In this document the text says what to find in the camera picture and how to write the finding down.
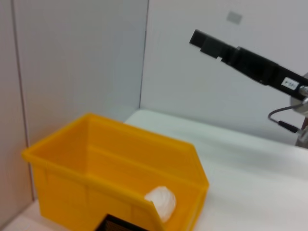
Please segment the small gray patch on wall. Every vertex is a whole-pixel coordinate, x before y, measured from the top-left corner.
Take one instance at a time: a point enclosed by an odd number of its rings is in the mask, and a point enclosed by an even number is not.
[[[239,25],[242,20],[242,17],[243,16],[241,14],[230,11],[227,17],[227,21]]]

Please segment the white wall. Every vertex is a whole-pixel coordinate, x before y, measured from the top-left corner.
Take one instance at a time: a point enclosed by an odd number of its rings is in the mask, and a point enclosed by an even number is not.
[[[147,0],[15,0],[30,143],[140,102]]]
[[[189,40],[200,29],[303,75],[307,8],[304,0],[150,1],[141,106],[294,144],[293,134],[267,120],[270,111],[289,105],[287,95],[200,53]],[[243,15],[240,25],[226,21],[229,11]],[[277,118],[303,122],[293,112]]]
[[[32,201],[11,0],[0,1],[0,230]]]

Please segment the white crumpled object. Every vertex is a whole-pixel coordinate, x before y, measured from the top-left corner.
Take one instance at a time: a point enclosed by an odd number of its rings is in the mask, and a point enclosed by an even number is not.
[[[147,201],[153,202],[157,213],[163,222],[167,222],[169,220],[175,206],[177,205],[175,195],[166,186],[158,186],[146,194],[144,198]]]

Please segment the yellow plastic bin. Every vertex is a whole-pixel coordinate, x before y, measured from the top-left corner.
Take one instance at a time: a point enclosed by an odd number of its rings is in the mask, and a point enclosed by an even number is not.
[[[193,145],[88,114],[25,150],[41,214],[93,231],[107,214],[150,231],[191,231],[208,181]],[[177,207],[162,223],[144,196],[167,186]]]

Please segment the white table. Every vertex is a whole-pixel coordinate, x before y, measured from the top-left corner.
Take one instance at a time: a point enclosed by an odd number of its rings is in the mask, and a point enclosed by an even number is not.
[[[195,145],[210,181],[196,231],[308,231],[307,150],[147,110],[126,123]],[[65,231],[37,202],[4,229],[19,230]]]

